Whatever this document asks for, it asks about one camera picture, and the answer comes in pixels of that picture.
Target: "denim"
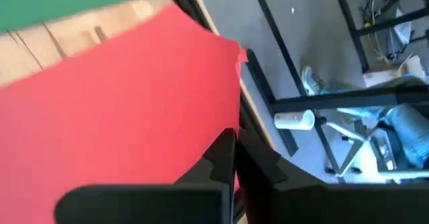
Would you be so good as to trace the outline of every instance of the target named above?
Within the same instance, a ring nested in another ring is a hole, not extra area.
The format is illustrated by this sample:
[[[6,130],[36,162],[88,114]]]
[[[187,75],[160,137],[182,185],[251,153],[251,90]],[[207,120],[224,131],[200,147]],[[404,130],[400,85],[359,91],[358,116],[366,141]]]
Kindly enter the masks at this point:
[[[369,87],[369,89],[411,87],[417,85],[425,85],[425,83],[414,76],[403,76]],[[361,89],[347,83],[331,81],[326,82],[322,86],[320,94],[344,93]],[[378,121],[384,120],[395,129],[410,163],[417,168],[423,168],[424,162],[429,156],[429,118],[427,118],[429,115],[423,115],[422,111],[409,104],[341,108],[338,111],[351,114],[355,117],[370,117]]]

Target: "person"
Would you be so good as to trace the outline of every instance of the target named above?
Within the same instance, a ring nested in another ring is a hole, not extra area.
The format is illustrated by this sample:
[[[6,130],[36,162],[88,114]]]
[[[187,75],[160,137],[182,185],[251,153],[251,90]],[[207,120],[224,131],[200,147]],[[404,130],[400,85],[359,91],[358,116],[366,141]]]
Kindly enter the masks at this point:
[[[324,82],[309,66],[303,68],[301,81],[308,95],[335,94],[362,89],[343,82]],[[415,76],[407,75],[370,88],[412,87],[419,85],[426,84]],[[429,114],[424,115],[422,111],[416,109],[416,106],[409,104],[354,107],[338,110],[357,117],[370,117],[386,122],[395,129],[408,161],[417,168],[427,167],[428,163],[425,164],[425,161],[429,156]]]

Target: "grey floor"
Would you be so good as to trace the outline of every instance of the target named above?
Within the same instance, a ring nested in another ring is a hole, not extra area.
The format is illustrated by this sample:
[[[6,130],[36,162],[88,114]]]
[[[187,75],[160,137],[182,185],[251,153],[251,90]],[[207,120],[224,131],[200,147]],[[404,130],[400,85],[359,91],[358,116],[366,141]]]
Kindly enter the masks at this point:
[[[203,1],[221,35],[237,40],[256,53],[275,96],[278,99],[297,97],[297,88],[257,0]],[[360,0],[348,1],[355,19],[359,19]],[[303,64],[309,64],[324,80],[364,85],[357,54],[337,0],[267,0],[267,3],[298,71]],[[243,67],[242,79],[269,129],[276,150],[314,176],[336,182],[334,176],[324,173],[326,155],[316,132],[293,131],[299,150],[290,157],[246,67]],[[338,133],[325,130],[337,162],[342,163],[350,145],[341,141]],[[369,149],[360,153],[358,166],[360,162],[366,166],[375,164]],[[373,181],[374,171],[370,168],[359,176],[348,174],[345,180]]]

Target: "white cup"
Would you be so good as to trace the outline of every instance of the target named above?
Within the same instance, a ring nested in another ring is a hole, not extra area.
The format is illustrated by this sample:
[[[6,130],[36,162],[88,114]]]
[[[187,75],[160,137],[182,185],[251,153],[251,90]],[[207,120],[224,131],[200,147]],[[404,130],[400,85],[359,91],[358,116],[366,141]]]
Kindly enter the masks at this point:
[[[310,130],[316,118],[311,110],[293,113],[276,113],[274,125],[278,129]]]

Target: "red paper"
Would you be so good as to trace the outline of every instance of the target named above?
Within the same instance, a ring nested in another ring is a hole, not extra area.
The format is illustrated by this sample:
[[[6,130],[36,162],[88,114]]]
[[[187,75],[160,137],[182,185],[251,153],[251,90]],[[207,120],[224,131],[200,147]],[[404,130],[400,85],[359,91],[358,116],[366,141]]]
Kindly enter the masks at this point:
[[[0,91],[0,223],[86,184],[172,183],[238,127],[238,45],[176,6]]]

